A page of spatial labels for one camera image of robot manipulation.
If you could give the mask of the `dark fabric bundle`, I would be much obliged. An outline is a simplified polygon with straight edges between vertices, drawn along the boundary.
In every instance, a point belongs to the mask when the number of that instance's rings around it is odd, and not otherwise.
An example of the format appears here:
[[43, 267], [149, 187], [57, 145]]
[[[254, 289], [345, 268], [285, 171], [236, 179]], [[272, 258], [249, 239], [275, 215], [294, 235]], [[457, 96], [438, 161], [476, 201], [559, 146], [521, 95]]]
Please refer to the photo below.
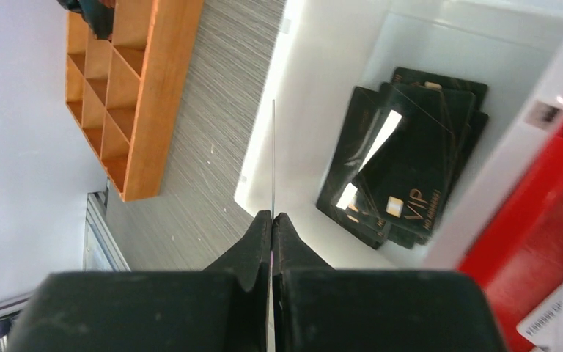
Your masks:
[[98, 40], [111, 41], [114, 24], [114, 0], [57, 0], [67, 11], [79, 14]]

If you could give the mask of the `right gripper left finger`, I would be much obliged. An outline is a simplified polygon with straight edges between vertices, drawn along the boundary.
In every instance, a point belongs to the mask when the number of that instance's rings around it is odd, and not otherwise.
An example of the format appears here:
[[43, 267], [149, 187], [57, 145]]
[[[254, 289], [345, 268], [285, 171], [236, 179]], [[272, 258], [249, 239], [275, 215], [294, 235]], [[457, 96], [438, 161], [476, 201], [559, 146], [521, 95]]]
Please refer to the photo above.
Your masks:
[[9, 351], [265, 351], [273, 219], [201, 271], [49, 275], [15, 324]]

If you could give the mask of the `thin card edge-on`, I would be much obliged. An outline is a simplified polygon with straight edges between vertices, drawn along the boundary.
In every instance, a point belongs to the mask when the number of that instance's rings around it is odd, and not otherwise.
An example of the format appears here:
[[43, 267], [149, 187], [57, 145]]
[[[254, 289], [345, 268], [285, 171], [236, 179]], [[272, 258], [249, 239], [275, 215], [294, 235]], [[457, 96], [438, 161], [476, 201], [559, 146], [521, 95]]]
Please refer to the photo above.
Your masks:
[[271, 218], [276, 218], [276, 99], [271, 100]]

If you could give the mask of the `orange wooden compartment tray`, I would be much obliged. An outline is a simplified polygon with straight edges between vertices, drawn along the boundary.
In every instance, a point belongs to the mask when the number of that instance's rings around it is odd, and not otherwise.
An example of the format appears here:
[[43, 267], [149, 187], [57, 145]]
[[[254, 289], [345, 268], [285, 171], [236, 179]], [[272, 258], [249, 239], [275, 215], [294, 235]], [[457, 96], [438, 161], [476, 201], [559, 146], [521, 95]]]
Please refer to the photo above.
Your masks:
[[131, 202], [160, 193], [204, 4], [116, 2], [111, 41], [66, 10], [65, 103]]

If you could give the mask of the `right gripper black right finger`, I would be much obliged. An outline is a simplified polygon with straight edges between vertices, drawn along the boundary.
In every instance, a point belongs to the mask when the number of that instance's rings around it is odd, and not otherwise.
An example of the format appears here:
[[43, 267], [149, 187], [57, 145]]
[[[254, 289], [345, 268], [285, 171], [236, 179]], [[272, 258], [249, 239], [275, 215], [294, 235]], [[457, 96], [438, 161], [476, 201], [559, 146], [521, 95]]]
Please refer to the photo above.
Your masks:
[[456, 271], [335, 269], [273, 222], [278, 351], [503, 351], [484, 293]]

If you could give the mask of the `aluminium rail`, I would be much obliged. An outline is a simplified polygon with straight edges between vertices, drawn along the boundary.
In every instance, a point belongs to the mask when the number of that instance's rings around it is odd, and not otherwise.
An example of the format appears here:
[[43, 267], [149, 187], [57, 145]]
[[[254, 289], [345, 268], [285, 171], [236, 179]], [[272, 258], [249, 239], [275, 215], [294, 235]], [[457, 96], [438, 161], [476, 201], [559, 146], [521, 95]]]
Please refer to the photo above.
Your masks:
[[0, 238], [0, 321], [14, 320], [36, 287], [53, 272], [129, 271], [130, 266], [106, 221], [112, 187], [90, 193], [75, 227], [62, 228], [52, 207], [32, 219], [39, 235], [14, 233]]

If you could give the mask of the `white plastic bin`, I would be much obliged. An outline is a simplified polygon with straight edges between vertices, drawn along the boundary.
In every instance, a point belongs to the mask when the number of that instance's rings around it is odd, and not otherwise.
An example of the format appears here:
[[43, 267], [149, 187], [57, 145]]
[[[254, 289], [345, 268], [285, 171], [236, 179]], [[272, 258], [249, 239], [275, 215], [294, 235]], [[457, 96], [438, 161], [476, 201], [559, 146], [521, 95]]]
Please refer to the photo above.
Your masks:
[[563, 1], [288, 1], [234, 199], [336, 268], [459, 266], [563, 122]]

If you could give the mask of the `red plastic bin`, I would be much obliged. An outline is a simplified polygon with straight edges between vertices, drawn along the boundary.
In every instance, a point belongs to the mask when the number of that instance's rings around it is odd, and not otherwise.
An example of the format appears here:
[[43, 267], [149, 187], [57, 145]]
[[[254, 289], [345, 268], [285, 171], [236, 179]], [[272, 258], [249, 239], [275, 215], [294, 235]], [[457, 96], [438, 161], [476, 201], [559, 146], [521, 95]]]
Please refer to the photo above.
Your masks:
[[459, 266], [483, 289], [511, 351], [516, 326], [563, 281], [563, 123]]

